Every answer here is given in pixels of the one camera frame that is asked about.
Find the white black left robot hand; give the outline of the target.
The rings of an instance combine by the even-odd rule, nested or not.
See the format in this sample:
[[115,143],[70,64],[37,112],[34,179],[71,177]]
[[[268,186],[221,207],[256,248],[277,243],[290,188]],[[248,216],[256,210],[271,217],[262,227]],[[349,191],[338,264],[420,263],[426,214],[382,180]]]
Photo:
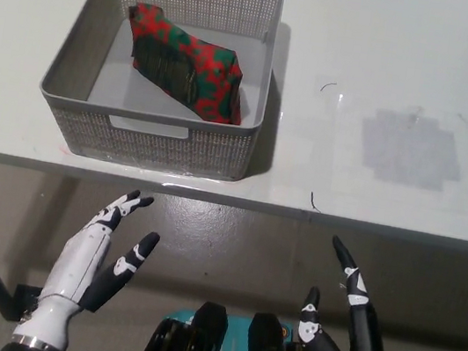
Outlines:
[[71,319],[82,311],[96,312],[131,281],[160,240],[156,232],[144,236],[104,271],[100,268],[121,220],[154,201],[140,193],[122,195],[69,238],[36,308],[22,317],[3,351],[67,351]]

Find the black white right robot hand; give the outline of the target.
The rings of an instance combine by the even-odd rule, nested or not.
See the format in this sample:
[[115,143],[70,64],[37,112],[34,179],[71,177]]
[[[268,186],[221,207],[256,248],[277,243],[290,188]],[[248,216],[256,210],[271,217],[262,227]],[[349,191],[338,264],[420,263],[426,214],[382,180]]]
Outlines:
[[[349,351],[384,351],[377,313],[369,293],[349,250],[338,236],[333,237],[333,249],[345,275],[349,308]],[[320,322],[318,315],[319,288],[312,287],[301,309],[298,337],[303,351],[340,351]]]

